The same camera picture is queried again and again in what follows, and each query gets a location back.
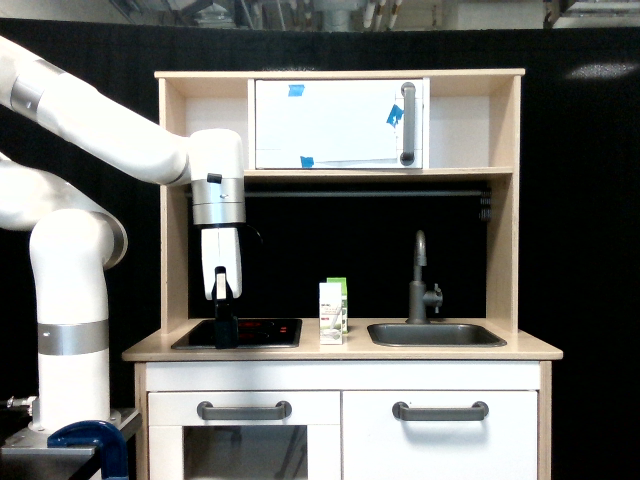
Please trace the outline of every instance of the white carton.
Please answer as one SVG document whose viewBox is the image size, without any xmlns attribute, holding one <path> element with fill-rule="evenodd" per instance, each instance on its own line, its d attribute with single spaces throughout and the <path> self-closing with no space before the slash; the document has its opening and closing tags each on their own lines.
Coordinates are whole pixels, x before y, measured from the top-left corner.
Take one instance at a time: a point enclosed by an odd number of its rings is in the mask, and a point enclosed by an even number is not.
<svg viewBox="0 0 640 480">
<path fill-rule="evenodd" d="M 320 284 L 320 345 L 342 345 L 342 285 Z"/>
</svg>

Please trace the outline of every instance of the wooden countertop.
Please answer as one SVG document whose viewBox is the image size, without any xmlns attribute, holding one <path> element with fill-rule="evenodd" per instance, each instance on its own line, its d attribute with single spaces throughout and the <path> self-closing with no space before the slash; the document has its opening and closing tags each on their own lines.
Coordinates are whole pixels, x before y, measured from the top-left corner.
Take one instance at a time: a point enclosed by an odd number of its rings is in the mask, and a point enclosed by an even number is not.
<svg viewBox="0 0 640 480">
<path fill-rule="evenodd" d="M 559 360 L 562 351 L 528 333 L 513 334 L 486 319 L 449 319 L 447 323 L 482 325 L 506 340 L 502 347 L 386 347 L 371 341 L 367 326 L 405 319 L 349 318 L 342 345 L 320 345 L 317 318 L 305 318 L 296 348 L 173 350 L 171 345 L 201 320 L 191 319 L 168 334 L 153 333 L 122 354 L 129 362 L 261 361 L 261 360 Z"/>
</svg>

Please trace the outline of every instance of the stainless steel sink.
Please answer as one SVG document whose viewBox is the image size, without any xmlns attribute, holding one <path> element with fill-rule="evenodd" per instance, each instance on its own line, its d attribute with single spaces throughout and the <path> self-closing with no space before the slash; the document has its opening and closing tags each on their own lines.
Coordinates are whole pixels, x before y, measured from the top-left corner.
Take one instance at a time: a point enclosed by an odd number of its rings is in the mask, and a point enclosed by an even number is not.
<svg viewBox="0 0 640 480">
<path fill-rule="evenodd" d="M 388 347 L 501 347 L 503 339 L 479 325 L 379 323 L 369 325 L 373 343 Z"/>
</svg>

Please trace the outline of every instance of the oven window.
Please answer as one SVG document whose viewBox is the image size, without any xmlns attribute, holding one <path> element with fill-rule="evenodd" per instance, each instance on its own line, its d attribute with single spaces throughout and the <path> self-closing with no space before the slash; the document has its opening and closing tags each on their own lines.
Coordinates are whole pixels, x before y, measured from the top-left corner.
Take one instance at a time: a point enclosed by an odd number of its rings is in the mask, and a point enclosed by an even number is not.
<svg viewBox="0 0 640 480">
<path fill-rule="evenodd" d="M 185 480 L 306 479 L 307 427 L 184 428 Z"/>
</svg>

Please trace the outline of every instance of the cabinet handle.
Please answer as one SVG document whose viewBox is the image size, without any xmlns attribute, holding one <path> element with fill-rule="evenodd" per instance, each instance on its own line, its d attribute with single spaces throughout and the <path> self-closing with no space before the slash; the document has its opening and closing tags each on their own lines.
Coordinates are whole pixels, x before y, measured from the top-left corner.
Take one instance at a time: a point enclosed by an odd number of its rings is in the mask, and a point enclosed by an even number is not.
<svg viewBox="0 0 640 480">
<path fill-rule="evenodd" d="M 480 422 L 489 415 L 489 406 L 476 402 L 470 408 L 409 408 L 404 402 L 396 402 L 391 411 L 405 422 Z"/>
<path fill-rule="evenodd" d="M 402 153 L 400 163 L 405 167 L 411 165 L 415 159 L 416 133 L 416 86 L 407 82 L 400 90 L 404 97 L 404 133 L 402 135 Z"/>
<path fill-rule="evenodd" d="M 200 402 L 198 416 L 203 420 L 282 420 L 291 415 L 289 402 L 278 402 L 275 407 L 214 407 L 211 402 Z"/>
</svg>

